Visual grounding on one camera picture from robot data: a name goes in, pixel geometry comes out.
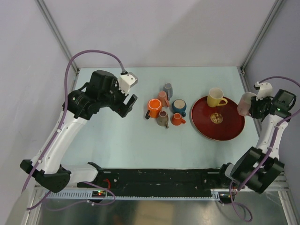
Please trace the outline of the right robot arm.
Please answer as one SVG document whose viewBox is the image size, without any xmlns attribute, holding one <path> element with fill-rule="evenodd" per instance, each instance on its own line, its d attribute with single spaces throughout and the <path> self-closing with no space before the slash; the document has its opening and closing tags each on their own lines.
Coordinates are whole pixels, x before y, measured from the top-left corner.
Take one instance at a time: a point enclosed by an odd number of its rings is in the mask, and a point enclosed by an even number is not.
<svg viewBox="0 0 300 225">
<path fill-rule="evenodd" d="M 235 164 L 222 166 L 224 172 L 216 177 L 220 187 L 227 188 L 235 181 L 239 189 L 247 186 L 261 194 L 284 170 L 284 163 L 279 161 L 279 145 L 290 121 L 296 95 L 282 89 L 274 97 L 270 94 L 262 91 L 262 95 L 251 92 L 242 95 L 238 104 L 239 115 L 261 119 L 262 130 L 256 146 Z"/>
</svg>

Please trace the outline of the large orange mug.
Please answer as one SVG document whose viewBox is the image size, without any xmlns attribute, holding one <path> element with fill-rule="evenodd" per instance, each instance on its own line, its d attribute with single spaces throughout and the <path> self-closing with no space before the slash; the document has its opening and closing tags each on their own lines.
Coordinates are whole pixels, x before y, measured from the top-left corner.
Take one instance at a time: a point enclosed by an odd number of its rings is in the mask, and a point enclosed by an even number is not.
<svg viewBox="0 0 300 225">
<path fill-rule="evenodd" d="M 148 101 L 147 108 L 148 110 L 145 114 L 145 118 L 147 120 L 150 118 L 156 119 L 162 110 L 162 102 L 157 98 L 153 98 Z"/>
</svg>

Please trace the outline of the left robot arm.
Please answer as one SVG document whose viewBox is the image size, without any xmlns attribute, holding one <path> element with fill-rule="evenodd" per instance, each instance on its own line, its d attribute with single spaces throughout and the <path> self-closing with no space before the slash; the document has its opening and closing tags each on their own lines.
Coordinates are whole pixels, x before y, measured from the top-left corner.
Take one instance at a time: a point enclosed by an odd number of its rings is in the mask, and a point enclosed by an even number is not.
<svg viewBox="0 0 300 225">
<path fill-rule="evenodd" d="M 97 164 L 62 165 L 61 160 L 78 132 L 101 108 L 109 107 L 120 117 L 126 117 L 137 96 L 132 95 L 126 104 L 124 100 L 137 82 L 133 73 L 121 74 L 117 78 L 107 71 L 94 71 L 89 82 L 68 94 L 58 126 L 52 130 L 39 153 L 32 159 L 23 160 L 20 168 L 53 193 L 60 192 L 67 185 L 85 181 L 94 187 L 101 186 L 104 176 Z"/>
</svg>

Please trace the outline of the pink mug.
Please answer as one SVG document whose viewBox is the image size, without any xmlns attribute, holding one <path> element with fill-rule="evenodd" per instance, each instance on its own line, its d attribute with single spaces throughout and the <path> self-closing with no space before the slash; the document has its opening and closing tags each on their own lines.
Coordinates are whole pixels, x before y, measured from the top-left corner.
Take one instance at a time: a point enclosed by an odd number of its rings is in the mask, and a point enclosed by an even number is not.
<svg viewBox="0 0 300 225">
<path fill-rule="evenodd" d="M 252 92 L 245 92 L 238 103 L 237 111 L 240 116 L 251 116 L 249 110 L 251 107 L 252 97 L 256 98 L 256 94 Z"/>
</svg>

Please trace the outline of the yellow mug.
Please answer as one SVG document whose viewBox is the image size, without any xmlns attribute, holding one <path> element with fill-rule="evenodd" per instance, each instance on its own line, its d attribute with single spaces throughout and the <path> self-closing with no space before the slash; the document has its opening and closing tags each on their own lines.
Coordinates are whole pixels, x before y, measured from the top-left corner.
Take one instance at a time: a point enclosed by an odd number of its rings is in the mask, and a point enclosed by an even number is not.
<svg viewBox="0 0 300 225">
<path fill-rule="evenodd" d="M 224 93 L 220 88 L 211 88 L 207 96 L 207 104 L 209 107 L 224 106 L 228 100 L 224 98 Z"/>
</svg>

